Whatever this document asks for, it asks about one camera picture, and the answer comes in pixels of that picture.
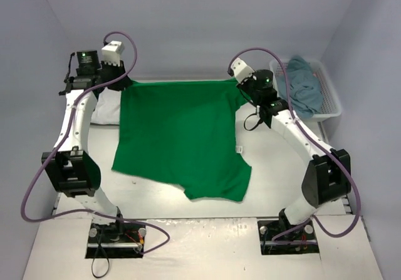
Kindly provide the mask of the white t shirt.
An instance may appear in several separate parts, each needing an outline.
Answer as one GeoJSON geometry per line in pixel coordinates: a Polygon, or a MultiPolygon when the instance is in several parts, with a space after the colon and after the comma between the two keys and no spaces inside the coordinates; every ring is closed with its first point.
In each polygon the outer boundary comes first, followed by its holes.
{"type": "Polygon", "coordinates": [[[121,91],[104,89],[99,94],[95,111],[91,116],[91,123],[95,125],[119,125],[121,95],[121,91]]]}

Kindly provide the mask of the green t shirt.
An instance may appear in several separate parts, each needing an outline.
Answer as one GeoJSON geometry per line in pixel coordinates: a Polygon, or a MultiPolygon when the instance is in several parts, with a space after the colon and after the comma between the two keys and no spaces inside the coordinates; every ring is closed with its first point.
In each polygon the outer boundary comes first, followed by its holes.
{"type": "Polygon", "coordinates": [[[120,98],[115,172],[182,187],[190,200],[240,202],[251,166],[236,150],[235,79],[134,83],[120,98]]]}

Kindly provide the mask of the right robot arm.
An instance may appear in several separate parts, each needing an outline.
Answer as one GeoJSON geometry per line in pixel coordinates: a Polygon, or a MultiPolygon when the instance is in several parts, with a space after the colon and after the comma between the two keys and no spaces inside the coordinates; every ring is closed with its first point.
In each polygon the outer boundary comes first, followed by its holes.
{"type": "Polygon", "coordinates": [[[319,141],[313,132],[300,130],[302,124],[288,102],[280,98],[273,87],[273,72],[269,70],[234,71],[237,87],[260,119],[270,129],[280,134],[298,153],[306,165],[299,197],[279,213],[278,232],[292,237],[300,229],[300,223],[309,219],[322,205],[337,200],[351,191],[351,184],[337,159],[347,172],[350,156],[345,150],[335,150],[319,141]]]}

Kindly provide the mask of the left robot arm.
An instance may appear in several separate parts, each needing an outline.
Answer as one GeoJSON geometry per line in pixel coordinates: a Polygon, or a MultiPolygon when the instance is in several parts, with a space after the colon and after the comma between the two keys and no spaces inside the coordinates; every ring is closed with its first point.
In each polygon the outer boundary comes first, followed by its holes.
{"type": "Polygon", "coordinates": [[[103,226],[103,235],[118,242],[125,235],[125,226],[115,220],[120,209],[113,205],[100,187],[101,171],[88,153],[88,134],[102,83],[124,74],[122,47],[113,41],[102,48],[103,58],[95,50],[78,51],[76,76],[67,75],[66,87],[59,94],[66,98],[66,110],[56,153],[42,154],[45,171],[55,191],[75,199],[93,214],[92,222],[103,226]]]}

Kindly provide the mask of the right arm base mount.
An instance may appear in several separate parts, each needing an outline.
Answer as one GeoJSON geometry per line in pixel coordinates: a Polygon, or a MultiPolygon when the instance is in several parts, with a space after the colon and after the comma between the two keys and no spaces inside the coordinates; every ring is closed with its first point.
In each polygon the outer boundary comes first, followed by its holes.
{"type": "Polygon", "coordinates": [[[273,239],[283,230],[278,220],[258,220],[260,251],[263,256],[318,254],[320,252],[311,220],[302,227],[273,239]]]}

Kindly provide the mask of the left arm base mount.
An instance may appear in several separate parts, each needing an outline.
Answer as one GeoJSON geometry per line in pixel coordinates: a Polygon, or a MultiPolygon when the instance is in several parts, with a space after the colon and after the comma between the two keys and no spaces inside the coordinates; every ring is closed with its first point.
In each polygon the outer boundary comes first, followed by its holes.
{"type": "Polygon", "coordinates": [[[109,225],[90,224],[86,259],[143,258],[145,226],[114,222],[109,225]]]}

